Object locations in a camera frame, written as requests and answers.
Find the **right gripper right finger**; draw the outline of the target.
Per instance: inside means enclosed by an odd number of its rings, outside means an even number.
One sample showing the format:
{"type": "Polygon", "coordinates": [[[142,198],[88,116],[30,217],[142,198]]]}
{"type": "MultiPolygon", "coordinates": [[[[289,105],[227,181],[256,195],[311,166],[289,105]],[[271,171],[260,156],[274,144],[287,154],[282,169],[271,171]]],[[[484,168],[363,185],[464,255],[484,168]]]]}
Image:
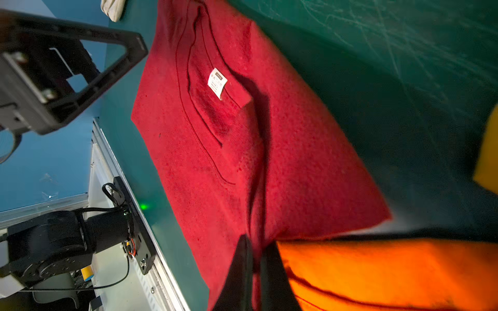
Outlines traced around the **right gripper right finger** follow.
{"type": "Polygon", "coordinates": [[[261,309],[301,311],[289,284],[277,243],[267,246],[260,263],[261,309]]]}

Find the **orange t-shirt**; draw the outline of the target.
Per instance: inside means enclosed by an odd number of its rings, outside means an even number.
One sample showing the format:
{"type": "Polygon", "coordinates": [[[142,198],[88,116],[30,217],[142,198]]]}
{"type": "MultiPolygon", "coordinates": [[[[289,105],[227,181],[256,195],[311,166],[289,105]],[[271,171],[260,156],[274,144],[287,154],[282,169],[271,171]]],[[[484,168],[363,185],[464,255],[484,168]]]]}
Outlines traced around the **orange t-shirt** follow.
{"type": "Polygon", "coordinates": [[[496,310],[497,245],[444,239],[280,242],[303,310],[496,310]]]}

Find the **dark red t-shirt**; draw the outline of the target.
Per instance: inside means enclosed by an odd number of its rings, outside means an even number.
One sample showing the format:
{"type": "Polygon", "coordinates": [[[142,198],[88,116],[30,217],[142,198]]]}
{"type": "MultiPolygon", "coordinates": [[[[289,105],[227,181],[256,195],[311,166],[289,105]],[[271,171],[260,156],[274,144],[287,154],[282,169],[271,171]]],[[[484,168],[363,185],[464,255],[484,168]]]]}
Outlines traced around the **dark red t-shirt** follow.
{"type": "Polygon", "coordinates": [[[238,240],[322,240],[390,218],[320,98],[225,1],[159,1],[131,115],[209,290],[238,240]]]}

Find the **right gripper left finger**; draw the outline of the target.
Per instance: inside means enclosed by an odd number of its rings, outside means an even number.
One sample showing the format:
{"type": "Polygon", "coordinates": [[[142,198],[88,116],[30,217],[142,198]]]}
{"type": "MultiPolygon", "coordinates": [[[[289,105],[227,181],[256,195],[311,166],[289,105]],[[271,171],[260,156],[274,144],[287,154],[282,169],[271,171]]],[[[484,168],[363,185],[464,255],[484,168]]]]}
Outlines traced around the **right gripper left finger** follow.
{"type": "Polygon", "coordinates": [[[253,263],[251,241],[246,235],[241,235],[213,310],[252,310],[253,263]]]}

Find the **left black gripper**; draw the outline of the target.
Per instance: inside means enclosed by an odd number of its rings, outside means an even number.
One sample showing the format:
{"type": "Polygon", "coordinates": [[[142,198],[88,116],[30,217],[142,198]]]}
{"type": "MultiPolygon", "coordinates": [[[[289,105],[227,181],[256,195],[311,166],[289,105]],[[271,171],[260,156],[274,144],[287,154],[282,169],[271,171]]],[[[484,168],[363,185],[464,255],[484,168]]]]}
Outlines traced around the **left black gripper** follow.
{"type": "Polygon", "coordinates": [[[148,54],[137,32],[1,11],[1,130],[39,135],[66,127],[148,54]],[[123,54],[99,70],[84,42],[123,54]]]}

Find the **mustard yellow t-shirt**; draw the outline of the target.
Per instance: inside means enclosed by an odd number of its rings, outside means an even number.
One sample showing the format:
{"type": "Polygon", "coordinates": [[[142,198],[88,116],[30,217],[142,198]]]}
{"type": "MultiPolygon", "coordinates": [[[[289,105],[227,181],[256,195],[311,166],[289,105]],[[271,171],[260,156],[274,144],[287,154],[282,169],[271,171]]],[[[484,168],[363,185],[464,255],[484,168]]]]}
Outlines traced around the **mustard yellow t-shirt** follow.
{"type": "Polygon", "coordinates": [[[497,144],[497,105],[495,105],[486,123],[473,173],[473,181],[494,194],[497,194],[497,144]]]}

